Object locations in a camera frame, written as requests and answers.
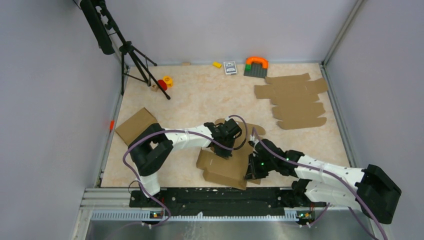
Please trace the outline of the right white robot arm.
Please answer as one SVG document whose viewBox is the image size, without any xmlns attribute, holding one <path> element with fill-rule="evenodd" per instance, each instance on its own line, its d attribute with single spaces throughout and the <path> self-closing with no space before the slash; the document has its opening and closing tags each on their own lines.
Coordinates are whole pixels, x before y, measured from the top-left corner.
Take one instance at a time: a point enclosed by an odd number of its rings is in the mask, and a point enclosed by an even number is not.
<svg viewBox="0 0 424 240">
<path fill-rule="evenodd" d="M 264 179 L 275 171 L 297 178 L 291 185 L 299 206 L 325 202 L 361 210 L 385 225 L 392 223 L 401 189 L 377 165 L 345 167 L 320 161 L 296 150 L 283 151 L 268 139 L 251 137 L 245 179 Z"/>
</svg>

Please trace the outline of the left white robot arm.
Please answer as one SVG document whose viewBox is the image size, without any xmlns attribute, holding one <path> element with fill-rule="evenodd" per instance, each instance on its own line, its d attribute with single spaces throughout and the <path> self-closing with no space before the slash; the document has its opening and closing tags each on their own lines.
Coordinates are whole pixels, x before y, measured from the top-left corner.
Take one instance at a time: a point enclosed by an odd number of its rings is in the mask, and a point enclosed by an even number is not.
<svg viewBox="0 0 424 240">
<path fill-rule="evenodd" d="M 205 122 L 192 128 L 170 129 L 159 123 L 151 124 L 127 150 L 137 170 L 136 180 L 142 186 L 141 200 L 149 207 L 160 202 L 157 172 L 172 151 L 210 148 L 215 155 L 228 159 L 233 151 L 244 146 L 245 141 L 239 146 L 235 146 L 235 141 L 247 132 L 247 124 L 239 125 L 233 115 L 222 123 Z"/>
</svg>

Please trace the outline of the folded brown cardboard box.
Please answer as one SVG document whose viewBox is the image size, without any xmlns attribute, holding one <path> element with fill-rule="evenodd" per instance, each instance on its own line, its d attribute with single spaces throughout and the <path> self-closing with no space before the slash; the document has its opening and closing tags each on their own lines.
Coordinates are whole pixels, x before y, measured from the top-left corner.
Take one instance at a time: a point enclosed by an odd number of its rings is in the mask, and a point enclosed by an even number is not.
<svg viewBox="0 0 424 240">
<path fill-rule="evenodd" d="M 130 144 L 151 124 L 155 124 L 157 122 L 156 117 L 144 107 L 119 125 L 115 131 L 129 147 Z"/>
</svg>

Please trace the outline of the stack of flat cardboard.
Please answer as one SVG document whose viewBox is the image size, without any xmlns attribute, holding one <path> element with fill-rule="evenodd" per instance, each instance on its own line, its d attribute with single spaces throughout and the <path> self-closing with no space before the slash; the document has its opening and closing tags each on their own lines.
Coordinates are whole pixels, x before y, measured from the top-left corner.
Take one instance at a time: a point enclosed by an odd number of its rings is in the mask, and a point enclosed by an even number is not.
<svg viewBox="0 0 424 240">
<path fill-rule="evenodd" d="M 273 118 L 283 130 L 321 127 L 326 110 L 319 94 L 328 91 L 324 78 L 312 80 L 308 73 L 266 77 L 264 85 L 255 85 L 257 99 L 268 99 Z"/>
</svg>

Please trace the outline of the playing card deck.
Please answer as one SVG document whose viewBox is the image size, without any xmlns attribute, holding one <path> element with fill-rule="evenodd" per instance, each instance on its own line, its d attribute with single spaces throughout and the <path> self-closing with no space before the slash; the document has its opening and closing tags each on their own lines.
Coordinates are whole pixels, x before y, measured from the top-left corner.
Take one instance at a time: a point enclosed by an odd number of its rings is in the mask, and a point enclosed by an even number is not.
<svg viewBox="0 0 424 240">
<path fill-rule="evenodd" d="M 237 71 L 237 65 L 235 61 L 224 61 L 224 73 L 227 76 L 236 75 L 238 73 Z"/>
</svg>

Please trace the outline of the dark grey building plate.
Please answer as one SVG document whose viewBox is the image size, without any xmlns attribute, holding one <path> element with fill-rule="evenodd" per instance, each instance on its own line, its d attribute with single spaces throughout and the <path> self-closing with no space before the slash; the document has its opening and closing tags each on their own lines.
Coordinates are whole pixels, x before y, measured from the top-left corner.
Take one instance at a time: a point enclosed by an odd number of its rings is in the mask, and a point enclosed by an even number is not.
<svg viewBox="0 0 424 240">
<path fill-rule="evenodd" d="M 261 64 L 253 63 L 251 65 L 251 70 L 245 71 L 245 68 L 244 68 L 243 75 L 244 76 L 247 76 L 247 77 L 254 77 L 254 78 L 262 78 L 262 79 L 264 79 L 264 78 L 267 77 L 267 73 L 268 73 L 268 69 L 262 68 L 262 65 Z"/>
</svg>

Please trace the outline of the yellow toy block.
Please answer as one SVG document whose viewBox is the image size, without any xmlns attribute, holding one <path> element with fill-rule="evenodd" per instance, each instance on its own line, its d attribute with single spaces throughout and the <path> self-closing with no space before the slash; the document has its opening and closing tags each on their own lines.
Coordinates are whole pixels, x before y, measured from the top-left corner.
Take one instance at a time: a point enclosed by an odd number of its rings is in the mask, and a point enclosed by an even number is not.
<svg viewBox="0 0 424 240">
<path fill-rule="evenodd" d="M 218 68 L 218 69 L 220 69 L 220 68 L 222 67 L 222 64 L 221 64 L 221 63 L 219 63 L 219 62 L 216 62 L 216 61 L 214 61 L 214 62 L 212 63 L 212 65 L 213 65 L 214 67 Z"/>
</svg>

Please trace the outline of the red round disc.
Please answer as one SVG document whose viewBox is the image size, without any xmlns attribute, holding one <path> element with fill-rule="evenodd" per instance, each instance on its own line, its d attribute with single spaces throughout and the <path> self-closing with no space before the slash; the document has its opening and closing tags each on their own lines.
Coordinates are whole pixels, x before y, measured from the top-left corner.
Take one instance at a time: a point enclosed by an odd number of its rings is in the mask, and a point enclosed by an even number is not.
<svg viewBox="0 0 424 240">
<path fill-rule="evenodd" d="M 164 91 L 166 91 L 168 89 L 168 85 L 166 84 L 166 82 L 164 80 L 159 79 L 157 81 L 157 83 Z"/>
</svg>

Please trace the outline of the yellow round disc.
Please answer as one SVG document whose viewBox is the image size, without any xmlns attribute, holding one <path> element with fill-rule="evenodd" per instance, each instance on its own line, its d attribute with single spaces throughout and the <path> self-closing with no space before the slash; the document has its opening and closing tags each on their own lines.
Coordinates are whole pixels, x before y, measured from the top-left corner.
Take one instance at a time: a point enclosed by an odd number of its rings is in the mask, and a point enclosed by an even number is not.
<svg viewBox="0 0 424 240">
<path fill-rule="evenodd" d="M 171 88 L 174 85 L 173 78 L 166 75 L 162 78 L 168 88 Z"/>
</svg>

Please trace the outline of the small wooden cube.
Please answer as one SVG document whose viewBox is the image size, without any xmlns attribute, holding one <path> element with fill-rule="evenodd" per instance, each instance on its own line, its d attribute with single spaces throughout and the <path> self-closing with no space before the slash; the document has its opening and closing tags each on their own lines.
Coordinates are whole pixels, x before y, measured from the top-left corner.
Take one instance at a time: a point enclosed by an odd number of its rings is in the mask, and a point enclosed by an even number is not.
<svg viewBox="0 0 424 240">
<path fill-rule="evenodd" d="M 157 85 L 152 85 L 152 86 L 150 87 L 150 89 L 151 89 L 153 92 L 157 92 L 157 91 L 159 90 L 159 87 L 158 87 Z"/>
</svg>

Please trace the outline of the orange U-shaped toy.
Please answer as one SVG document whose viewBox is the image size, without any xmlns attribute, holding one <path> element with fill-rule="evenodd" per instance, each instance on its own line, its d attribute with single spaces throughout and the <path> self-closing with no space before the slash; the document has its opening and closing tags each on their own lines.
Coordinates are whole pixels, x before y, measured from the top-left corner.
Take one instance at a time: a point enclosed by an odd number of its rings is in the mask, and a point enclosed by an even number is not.
<svg viewBox="0 0 424 240">
<path fill-rule="evenodd" d="M 245 64 L 251 66 L 253 63 L 260 64 L 263 69 L 268 69 L 269 62 L 267 59 L 259 56 L 250 56 L 246 59 Z"/>
</svg>

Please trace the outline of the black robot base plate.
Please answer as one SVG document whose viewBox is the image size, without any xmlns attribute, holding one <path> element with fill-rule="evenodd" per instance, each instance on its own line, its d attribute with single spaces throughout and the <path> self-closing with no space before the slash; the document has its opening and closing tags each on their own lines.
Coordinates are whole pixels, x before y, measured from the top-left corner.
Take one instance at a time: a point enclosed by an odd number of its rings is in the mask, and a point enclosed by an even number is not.
<svg viewBox="0 0 424 240">
<path fill-rule="evenodd" d="M 311 202 L 304 194 L 287 187 L 196 188 L 168 187 L 152 200 L 140 190 L 130 194 L 131 208 L 160 208 L 165 205 L 171 216 L 259 217 L 282 216 L 289 208 L 325 207 L 325 202 Z"/>
</svg>

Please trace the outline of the orange clip on frame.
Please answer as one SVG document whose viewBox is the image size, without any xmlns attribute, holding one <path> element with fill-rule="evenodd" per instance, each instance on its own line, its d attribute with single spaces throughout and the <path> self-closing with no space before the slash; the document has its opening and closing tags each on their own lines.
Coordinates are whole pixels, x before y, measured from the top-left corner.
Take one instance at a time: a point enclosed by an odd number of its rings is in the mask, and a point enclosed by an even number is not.
<svg viewBox="0 0 424 240">
<path fill-rule="evenodd" d="M 115 126 L 115 121 L 114 120 L 111 120 L 110 121 L 110 124 L 109 124 L 109 131 L 110 132 L 114 129 L 114 126 Z"/>
</svg>

